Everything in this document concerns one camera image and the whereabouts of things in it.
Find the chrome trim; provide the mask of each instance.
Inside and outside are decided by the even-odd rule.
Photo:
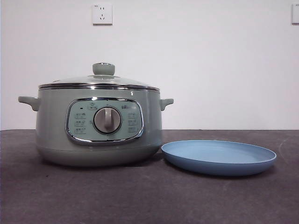
[[[139,89],[139,88],[127,88],[127,87],[100,87],[100,86],[63,86],[63,87],[45,87],[45,88],[40,88],[39,91],[42,90],[128,90],[128,91],[157,91],[160,93],[160,90],[150,90],[150,89]]]
[[[117,88],[130,88],[130,89],[146,89],[146,90],[155,90],[160,91],[159,88],[151,87],[151,86],[145,86],[145,85],[121,85],[121,84],[95,84],[95,83],[50,83],[50,84],[42,84],[39,85],[38,88],[47,88],[47,87],[60,87],[60,89],[64,87],[89,87],[89,86],[95,86],[95,87],[117,87]]]
[[[67,133],[67,136],[74,142],[76,142],[79,145],[88,145],[88,146],[98,146],[98,145],[115,145],[115,144],[120,144],[120,143],[127,143],[128,141],[137,139],[139,137],[142,136],[143,134],[143,130],[144,130],[144,119],[143,119],[143,111],[142,111],[142,107],[140,105],[140,103],[138,103],[135,100],[132,99],[122,99],[122,98],[106,98],[106,97],[97,97],[96,100],[119,100],[119,101],[129,101],[129,102],[133,102],[136,103],[139,106],[140,109],[140,114],[141,114],[141,129],[139,131],[139,133],[133,137],[127,138],[127,139],[120,139],[120,140],[85,140],[85,139],[80,139],[77,138],[75,136],[73,136],[69,130],[68,127],[68,123],[69,123],[69,116],[70,116],[70,112],[71,112],[71,107],[78,101],[95,101],[94,98],[80,98],[80,99],[76,99],[73,100],[67,110],[67,115],[66,115],[66,122],[65,122],[65,127],[64,130]]]

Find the electrical socket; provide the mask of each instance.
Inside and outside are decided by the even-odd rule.
[[[112,4],[93,5],[93,25],[112,25]]]

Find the stainless steel rim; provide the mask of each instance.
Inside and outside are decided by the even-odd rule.
[[[160,91],[159,88],[144,86],[144,85],[120,85],[120,84],[93,84],[93,83],[50,83],[50,84],[42,84],[39,85],[39,89],[44,88],[55,88],[55,89],[70,89],[70,88],[83,89],[84,87],[87,89],[102,89],[105,87],[113,87],[113,88],[127,88],[127,89],[145,89],[145,90],[154,90]]]

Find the dark countertop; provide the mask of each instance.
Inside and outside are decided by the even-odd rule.
[[[166,130],[164,142],[229,140],[278,159],[247,177],[195,174],[150,159],[109,168],[43,161],[34,130],[1,131],[2,224],[299,223],[299,130]]]

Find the blue plate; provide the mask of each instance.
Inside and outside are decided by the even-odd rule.
[[[276,154],[271,150],[231,141],[174,141],[161,149],[173,165],[210,175],[257,174],[268,169],[276,160]]]

